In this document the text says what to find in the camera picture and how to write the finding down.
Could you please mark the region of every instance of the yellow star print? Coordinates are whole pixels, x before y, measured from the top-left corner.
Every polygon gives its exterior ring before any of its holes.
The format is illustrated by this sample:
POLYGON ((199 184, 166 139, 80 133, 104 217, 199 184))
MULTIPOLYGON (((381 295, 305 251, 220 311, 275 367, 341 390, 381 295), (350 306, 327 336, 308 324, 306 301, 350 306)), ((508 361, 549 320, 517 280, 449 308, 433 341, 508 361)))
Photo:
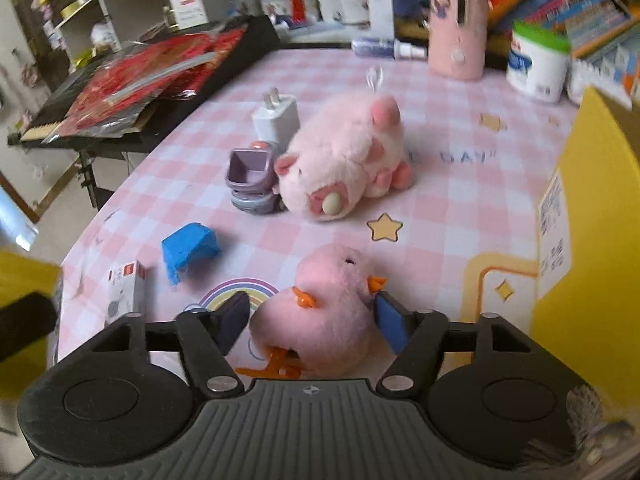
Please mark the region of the yellow star print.
POLYGON ((500 297, 502 298, 503 301, 507 301, 515 292, 515 290, 511 288, 511 285, 506 279, 502 280, 502 283, 496 286, 494 290, 498 294, 500 294, 500 297))
POLYGON ((491 128, 496 133, 500 130, 507 129, 507 125, 504 124, 500 117, 498 117, 497 115, 480 114, 480 124, 482 126, 486 126, 487 128, 491 128))
POLYGON ((369 220, 367 226, 371 229, 371 239, 374 242, 378 240, 397 242, 398 231, 402 229, 402 222, 392 220, 387 213, 382 213, 377 220, 369 220))

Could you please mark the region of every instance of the pink plush chick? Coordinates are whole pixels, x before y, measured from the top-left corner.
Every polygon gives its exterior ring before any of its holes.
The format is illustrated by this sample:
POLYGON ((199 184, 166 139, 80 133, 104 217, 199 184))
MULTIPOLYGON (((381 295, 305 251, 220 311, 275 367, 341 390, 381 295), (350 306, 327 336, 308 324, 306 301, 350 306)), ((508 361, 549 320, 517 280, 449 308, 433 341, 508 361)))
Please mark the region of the pink plush chick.
POLYGON ((376 329, 368 305, 386 280, 373 277, 370 262, 342 245, 320 247, 298 264, 295 286, 258 308, 249 330, 270 362, 264 370, 238 368, 260 378, 339 376, 367 354, 376 329), (291 359, 291 351, 300 360, 291 359))

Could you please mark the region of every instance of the white sign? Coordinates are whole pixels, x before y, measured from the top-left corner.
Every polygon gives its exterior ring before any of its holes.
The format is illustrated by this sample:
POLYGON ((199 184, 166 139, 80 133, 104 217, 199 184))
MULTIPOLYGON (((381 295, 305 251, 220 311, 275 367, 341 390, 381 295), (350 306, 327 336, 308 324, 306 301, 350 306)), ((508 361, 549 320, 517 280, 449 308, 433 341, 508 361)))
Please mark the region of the white sign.
POLYGON ((538 228, 538 298, 542 298, 571 270, 569 215, 559 171, 554 173, 538 206, 538 228))
POLYGON ((175 11, 179 28, 190 28, 207 23, 207 14, 200 0, 169 0, 175 11))

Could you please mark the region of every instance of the pink plush toy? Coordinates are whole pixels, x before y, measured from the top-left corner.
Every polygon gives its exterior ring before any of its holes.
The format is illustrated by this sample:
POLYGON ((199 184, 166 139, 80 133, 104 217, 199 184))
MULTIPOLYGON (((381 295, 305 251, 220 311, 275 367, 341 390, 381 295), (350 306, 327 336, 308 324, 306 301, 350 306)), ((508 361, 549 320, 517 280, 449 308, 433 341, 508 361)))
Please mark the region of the pink plush toy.
POLYGON ((409 187, 396 100, 372 92, 331 99, 296 133, 275 171, 287 208, 314 220, 342 218, 363 196, 409 187))
POLYGON ((355 249, 319 248, 298 264, 295 286, 265 301, 249 322, 251 336, 270 362, 264 370, 238 368, 260 378, 338 376, 367 354, 376 329, 368 304, 386 280, 370 275, 355 249), (299 360, 288 354, 295 352, 299 360))

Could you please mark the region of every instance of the rainbow print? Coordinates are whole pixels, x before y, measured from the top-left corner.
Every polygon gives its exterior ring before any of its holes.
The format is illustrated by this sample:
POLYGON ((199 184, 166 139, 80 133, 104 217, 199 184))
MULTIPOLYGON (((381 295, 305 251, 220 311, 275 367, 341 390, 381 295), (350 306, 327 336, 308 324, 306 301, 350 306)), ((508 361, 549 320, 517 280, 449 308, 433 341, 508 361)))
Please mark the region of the rainbow print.
POLYGON ((255 310, 265 300, 268 300, 271 296, 278 293, 277 288, 263 280, 237 278, 225 283, 220 283, 216 288, 209 291, 204 298, 200 300, 200 305, 207 310, 216 310, 240 290, 244 290, 249 295, 251 310, 255 310))

